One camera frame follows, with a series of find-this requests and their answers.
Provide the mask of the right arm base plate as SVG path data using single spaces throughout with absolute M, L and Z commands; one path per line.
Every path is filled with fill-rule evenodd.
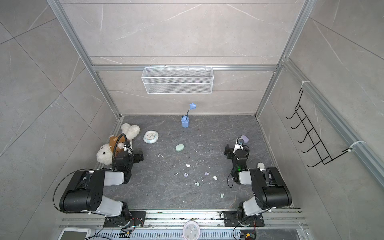
M 262 215 L 246 216 L 238 211 L 223 211 L 220 213 L 221 220 L 226 227 L 264 227 Z

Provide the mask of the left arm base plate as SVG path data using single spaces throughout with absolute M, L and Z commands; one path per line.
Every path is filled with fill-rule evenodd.
M 146 211 L 131 211 L 128 217 L 123 215 L 107 217 L 104 221 L 105 228 L 130 228 L 142 227 L 146 220 Z

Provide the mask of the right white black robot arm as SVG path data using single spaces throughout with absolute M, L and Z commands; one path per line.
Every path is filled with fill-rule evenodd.
M 232 160 L 233 168 L 228 176 L 232 180 L 230 188 L 237 185 L 251 186 L 253 196 L 238 207 L 238 218 L 259 216 L 272 209 L 289 207 L 292 195 L 276 167 L 266 168 L 258 163 L 254 169 L 247 168 L 249 148 L 236 144 L 231 148 L 226 145 L 224 155 Z

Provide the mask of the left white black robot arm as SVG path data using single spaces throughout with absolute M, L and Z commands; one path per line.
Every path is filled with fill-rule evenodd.
M 59 210 L 63 213 L 88 212 L 130 220 L 132 215 L 128 204 L 104 196 L 104 187 L 127 184 L 132 176 L 133 165 L 143 160 L 141 150 L 122 151 L 115 157 L 112 170 L 75 171 L 60 199 Z

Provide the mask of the purple earbud charging case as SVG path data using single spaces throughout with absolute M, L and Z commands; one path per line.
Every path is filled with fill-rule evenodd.
M 243 139 L 244 143 L 248 143 L 249 142 L 249 138 L 245 135 L 242 135 L 241 138 Z

